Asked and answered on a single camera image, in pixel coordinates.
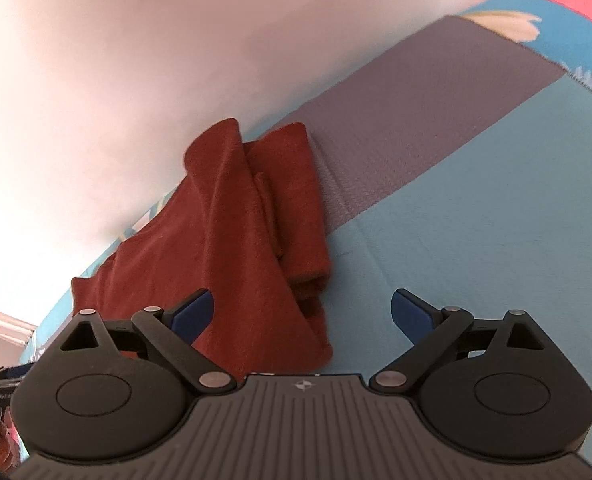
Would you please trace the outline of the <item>dark red knit sweater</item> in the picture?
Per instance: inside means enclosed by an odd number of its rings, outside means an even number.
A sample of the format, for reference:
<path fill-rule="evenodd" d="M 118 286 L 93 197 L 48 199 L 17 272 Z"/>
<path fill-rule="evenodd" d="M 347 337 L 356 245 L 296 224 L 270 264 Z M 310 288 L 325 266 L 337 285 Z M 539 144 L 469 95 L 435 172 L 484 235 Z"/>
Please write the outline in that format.
<path fill-rule="evenodd" d="M 230 374 L 326 364 L 333 349 L 321 296 L 331 259 L 305 127 L 246 142 L 226 119 L 189 146 L 184 166 L 162 210 L 90 278 L 72 280 L 75 309 L 123 320 L 206 288 L 213 318 L 196 348 Z"/>

